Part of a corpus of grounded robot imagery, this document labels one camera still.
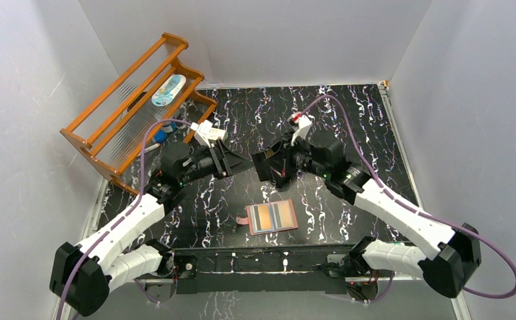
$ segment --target orange wooden rack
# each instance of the orange wooden rack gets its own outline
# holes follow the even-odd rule
[[[188,47],[184,38],[164,33],[148,51],[128,68],[105,92],[82,112],[61,134],[104,178],[131,193],[138,193],[122,177],[139,155],[145,131],[159,119],[177,113],[186,99],[208,106],[198,123],[217,107],[217,102],[195,88],[201,72],[184,66],[178,59]],[[186,83],[166,107],[152,105],[149,98],[172,75],[184,75]],[[160,130],[154,128],[149,139]],[[190,132],[184,139],[193,138]]]

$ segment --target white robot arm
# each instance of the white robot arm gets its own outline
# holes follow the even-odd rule
[[[385,195],[362,166],[345,158],[343,144],[333,133],[316,131],[306,141],[310,120],[294,116],[290,123],[294,131],[282,136],[265,152],[252,155],[261,181],[272,181],[277,187],[284,187],[297,170],[323,177],[332,194],[374,214],[415,245],[395,245],[365,237],[349,255],[328,267],[347,276],[391,270],[423,278],[440,294],[456,297],[480,264],[477,241],[413,214],[402,205],[410,202],[400,195],[393,192],[392,198]],[[173,210],[183,198],[186,184],[208,175],[222,179],[252,167],[252,162],[224,146],[224,131],[210,128],[209,124],[192,127],[205,130],[196,133],[196,138],[206,141],[202,149],[194,153],[184,143],[168,146],[161,170],[152,175],[141,202],[132,212],[128,212],[128,207],[96,234],[76,246],[65,243],[58,249],[50,282],[52,292],[60,296],[64,287],[70,285],[66,302],[87,316],[124,283],[148,273],[165,277],[174,272],[173,250],[157,241],[123,252],[139,234]],[[89,254],[79,268],[78,277],[67,283],[70,270],[86,252]]]

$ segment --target black marble surface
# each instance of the black marble surface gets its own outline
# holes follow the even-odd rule
[[[209,120],[227,130],[230,148],[247,155],[269,146],[278,137],[281,123],[292,112],[302,110],[320,94],[338,98],[347,110],[353,133],[360,149],[376,171],[394,191],[415,202],[406,168],[376,85],[337,85],[319,87],[268,87],[252,89],[204,90],[202,94],[218,102],[216,114]],[[321,102],[309,116],[315,130],[330,130],[344,142],[346,153],[355,154],[346,132],[343,115],[334,104]],[[187,117],[197,115],[187,107]],[[182,139],[186,129],[178,130],[169,140]],[[149,154],[147,168],[154,170],[159,148]],[[139,164],[133,164],[128,179],[138,184]],[[286,192],[278,192],[269,183],[262,183],[254,169],[224,180],[212,177],[199,180],[186,188],[186,198],[164,220],[154,224],[133,244],[159,239],[174,248],[244,247],[355,243],[365,235],[384,241],[404,238],[381,220],[336,198],[326,190],[323,180],[299,174],[296,184]],[[245,207],[292,199],[298,229],[252,236],[249,227],[237,226],[236,217],[245,217]],[[110,185],[105,197],[99,227],[121,212],[133,198]]]

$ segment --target white enclosure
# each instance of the white enclosure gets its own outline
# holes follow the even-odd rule
[[[434,1],[390,97],[426,210],[470,223],[516,262],[516,1]],[[469,287],[510,290],[508,266],[482,253]],[[464,296],[473,319],[516,319],[516,297]]]
[[[0,319],[51,318],[54,252],[78,242],[101,180],[58,130],[163,32],[188,40],[180,58],[205,74],[204,87],[391,79],[426,210],[472,224],[516,262],[516,1],[6,2]],[[469,286],[509,290],[509,268],[482,250]],[[516,297],[465,298],[473,319],[516,319]]]
[[[375,83],[391,78],[430,0],[80,0],[122,73],[162,30],[203,86]]]
[[[0,319],[50,319],[101,176],[58,132],[117,76],[76,1],[0,1]]]

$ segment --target purple cable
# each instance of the purple cable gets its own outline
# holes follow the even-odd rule
[[[140,148],[140,185],[138,188],[139,189],[138,198],[137,198],[136,203],[125,213],[125,217],[128,217],[131,214],[131,212],[133,212],[133,210],[136,209],[136,207],[138,207],[138,204],[140,204],[140,201],[142,200],[142,194],[143,194],[143,188],[144,188],[144,171],[145,171],[144,170],[144,153],[145,153],[145,149],[146,149],[146,140],[148,140],[150,131],[152,131],[156,126],[164,124],[165,122],[176,122],[176,123],[181,123],[181,124],[188,125],[188,126],[191,125],[191,123],[184,121],[184,120],[162,119],[162,120],[152,124],[150,126],[150,128],[148,128],[148,130],[146,130],[146,133],[144,134],[144,140],[142,140],[141,148]],[[116,228],[116,226],[118,226],[123,220],[124,220],[124,217],[122,219],[118,220],[116,223],[114,223],[111,226],[111,230]],[[86,252],[84,252],[84,254],[81,256],[81,258],[79,258],[79,260],[77,261],[77,263],[71,270],[69,277],[66,280],[66,286],[64,286],[62,295],[60,296],[60,304],[58,305],[58,312],[56,313],[56,320],[61,320],[61,318],[62,318],[63,305],[65,303],[65,300],[67,298],[67,293],[70,288],[70,285],[68,285],[68,284],[71,284],[71,282],[73,281],[73,278],[75,277],[75,275],[77,274],[77,271],[79,270],[79,268],[85,261],[85,258],[87,258],[89,256],[89,254],[96,248],[96,246],[98,246],[104,240],[104,238],[106,238],[106,236],[108,236],[109,232],[110,231],[106,231],[104,234],[102,234],[98,238],[98,240],[96,240],[96,242],[94,242],[90,246],[90,248]]]
[[[387,283],[387,286],[385,286],[385,290],[382,292],[382,294],[379,297],[374,298],[374,300],[370,300],[370,303],[378,302],[382,298],[384,298],[384,296],[389,292],[389,290],[391,288],[391,283],[393,282],[394,276],[395,276],[395,271],[392,271],[391,274],[389,275],[389,282]]]
[[[345,122],[347,125],[348,134],[350,135],[350,138],[352,139],[352,142],[354,144],[354,149],[356,149],[358,156],[360,156],[360,159],[362,160],[362,162],[364,162],[364,164],[368,168],[368,171],[370,171],[370,174],[372,175],[372,178],[374,179],[374,181],[376,181],[376,183],[378,184],[378,186],[380,186],[380,188],[383,188],[384,194],[386,194],[391,200],[396,202],[398,205],[402,206],[403,208],[405,208],[406,210],[409,210],[412,213],[419,212],[419,214],[426,219],[432,220],[434,222],[442,223],[444,225],[448,225],[449,227],[451,227],[455,230],[458,230],[462,233],[465,233],[466,235],[469,235],[471,237],[474,237],[474,238],[482,241],[484,244],[486,244],[488,247],[490,247],[492,250],[494,250],[494,252],[496,252],[508,264],[508,266],[511,268],[511,271],[513,272],[513,275],[515,276],[515,286],[513,287],[513,289],[506,293],[500,294],[500,295],[493,295],[491,293],[483,293],[483,292],[479,292],[479,291],[476,291],[473,289],[468,289],[466,287],[464,288],[464,290],[468,293],[472,293],[474,295],[478,295],[480,297],[485,297],[485,298],[490,298],[490,299],[505,299],[505,298],[514,296],[516,294],[516,266],[515,266],[514,262],[500,248],[498,248],[498,246],[494,245],[492,242],[490,242],[490,240],[482,237],[481,235],[477,234],[476,232],[473,232],[472,230],[468,230],[460,225],[455,225],[455,224],[450,223],[441,218],[434,217],[434,216],[428,214],[427,212],[424,212],[422,209],[413,208],[412,206],[403,202],[402,200],[394,198],[394,196],[388,190],[388,187],[382,182],[382,180],[376,174],[376,172],[375,172],[374,168],[372,168],[370,162],[368,162],[368,160],[366,160],[366,158],[364,157],[362,152],[360,152],[360,148],[358,147],[356,139],[354,138],[354,135],[352,134],[352,127],[350,126],[350,122],[348,121],[348,116],[346,114],[346,110],[337,98],[333,97],[332,95],[322,95],[320,97],[317,97],[315,100],[313,100],[313,102],[311,102],[308,106],[306,106],[306,108],[301,112],[301,114],[306,114],[310,110],[310,108],[312,108],[312,106],[316,105],[322,99],[332,99],[339,106],[339,108],[341,108],[341,111],[344,114],[344,119],[345,119]],[[393,277],[389,278],[388,287],[386,288],[384,293],[380,297],[377,298],[378,300],[380,300],[388,292],[388,289],[391,286],[392,279],[393,279]]]
[[[160,302],[160,301],[158,301],[158,299],[154,298],[154,296],[152,296],[150,293],[148,293],[148,291],[144,290],[144,287],[142,286],[142,284],[140,284],[140,281],[138,281],[138,279],[135,279],[135,283],[138,286],[138,288],[142,292],[144,292],[144,295],[146,296],[146,298],[148,298],[148,300],[150,300],[150,302],[152,302],[152,303]]]

